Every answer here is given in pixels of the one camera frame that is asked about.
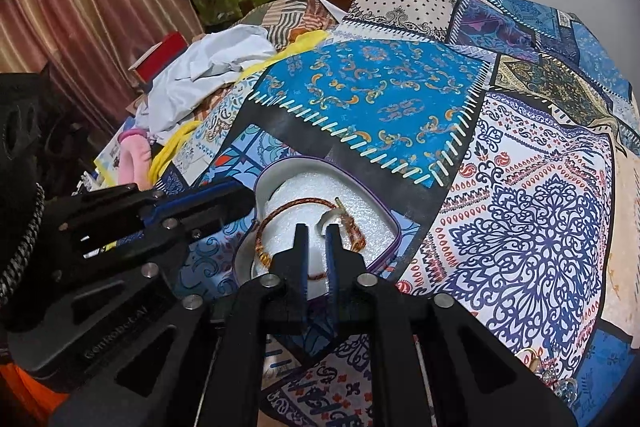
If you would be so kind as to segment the patchwork blue bedspread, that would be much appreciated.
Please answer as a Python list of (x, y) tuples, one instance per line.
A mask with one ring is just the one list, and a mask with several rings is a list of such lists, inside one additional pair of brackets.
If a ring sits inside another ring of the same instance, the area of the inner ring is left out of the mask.
[[(639, 377), (639, 113), (574, 14), (529, 0), (352, 0), (310, 51), (235, 86), (151, 187), (359, 156), (398, 219), (378, 273), (450, 291), (582, 426)], [(252, 217), (191, 249), (222, 297)]]

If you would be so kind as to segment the pink plush item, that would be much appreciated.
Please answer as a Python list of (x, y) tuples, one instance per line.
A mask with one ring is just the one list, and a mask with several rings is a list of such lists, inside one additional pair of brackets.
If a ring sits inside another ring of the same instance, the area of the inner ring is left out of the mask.
[(149, 190), (152, 186), (149, 176), (152, 154), (146, 132), (137, 128), (124, 131), (118, 137), (118, 144), (118, 183), (134, 183), (140, 191)]

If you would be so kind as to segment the red and white box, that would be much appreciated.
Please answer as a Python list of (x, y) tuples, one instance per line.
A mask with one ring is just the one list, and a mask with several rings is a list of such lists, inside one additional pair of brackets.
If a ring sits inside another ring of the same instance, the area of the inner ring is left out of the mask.
[(145, 51), (134, 64), (129, 66), (129, 70), (144, 83), (150, 83), (187, 48), (186, 38), (179, 31), (173, 31)]

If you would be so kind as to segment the white crumpled cloth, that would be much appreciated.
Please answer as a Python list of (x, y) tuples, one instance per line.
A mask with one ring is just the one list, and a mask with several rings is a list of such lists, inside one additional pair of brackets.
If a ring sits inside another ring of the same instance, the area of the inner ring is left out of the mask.
[(236, 25), (205, 35), (153, 79), (146, 102), (137, 109), (136, 125), (155, 135), (174, 129), (204, 98), (274, 54), (260, 26)]

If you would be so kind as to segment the striped red curtain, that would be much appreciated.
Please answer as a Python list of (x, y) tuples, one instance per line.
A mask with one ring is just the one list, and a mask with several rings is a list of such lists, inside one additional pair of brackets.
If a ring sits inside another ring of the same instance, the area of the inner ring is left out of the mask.
[(174, 31), (202, 31), (188, 0), (1, 0), (1, 69), (50, 66), (58, 93), (110, 134), (140, 88), (130, 65)]

